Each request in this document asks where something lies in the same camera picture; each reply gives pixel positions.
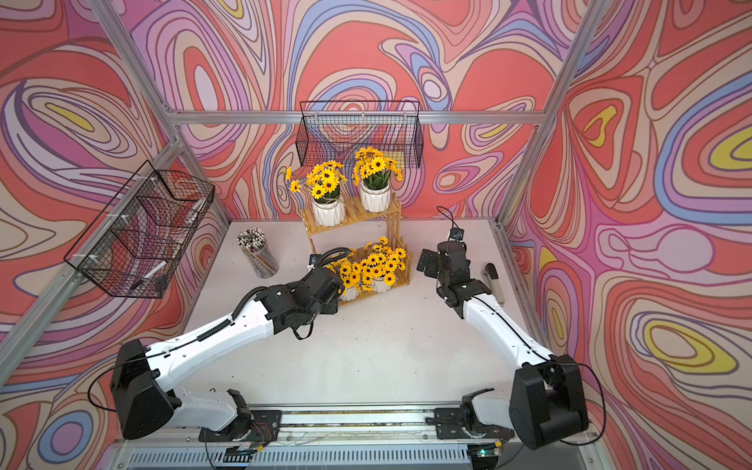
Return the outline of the wooden two-tier shelf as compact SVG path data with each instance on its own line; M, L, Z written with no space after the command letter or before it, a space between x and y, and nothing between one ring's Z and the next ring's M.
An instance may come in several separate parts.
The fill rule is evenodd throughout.
M319 252L319 250L317 250L317 248L315 247L315 236L317 235L321 235L337 229L345 229L351 227L367 230L368 239L363 243L349 241L347 243L347 246L350 250L350 254L348 254L348 256L345 256L344 258L341 258L341 260L350 259L354 262L360 263L363 258L363 248L369 242L376 242L380 237L387 237L392 244L404 248L407 251L407 270L405 272L398 273L398 281L396 285L388 292L393 291L399 287L409 286L409 268L412 264L412 256L411 254L409 254L409 247L407 246L407 242L405 242L405 238L401 236L401 220L403 219L403 207L401 206L401 203L397 200L391 201L389 209L387 209L387 211L384 211L383 213L368 213L368 211L366 211L362 207L362 203L360 203L359 197L344 199L343 203L346 209L345 219L342 223L334 227L324 227L317 225L315 222L315 217L313 216L313 206L299 211L299 215L305 227L305 232L307 232L307 238L309 239L311 252L315 254ZM375 292L362 291L354 301L340 303L342 305L352 304L354 302L366 300L376 295L378 294Z

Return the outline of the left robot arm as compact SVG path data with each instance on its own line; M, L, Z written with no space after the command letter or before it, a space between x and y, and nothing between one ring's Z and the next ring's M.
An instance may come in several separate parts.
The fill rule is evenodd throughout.
M329 268L312 268L300 281L249 291L232 313L178 337L144 345L132 340L119 348L110 390L121 436L145 438L163 428L201 428L219 442L249 437L255 417L242 394L195 392L184 381L252 342L301 327L319 315L334 315L345 291Z

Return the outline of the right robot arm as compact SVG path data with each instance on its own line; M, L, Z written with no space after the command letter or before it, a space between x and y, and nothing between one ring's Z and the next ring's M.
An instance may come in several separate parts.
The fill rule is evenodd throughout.
M511 392L483 389L462 397L462 426L485 435L506 428L530 450L561 442L589 429L579 364L556 356L520 327L493 290L471 276L466 244L446 240L421 252L417 271L437 280L437 294L473 326L513 372Z

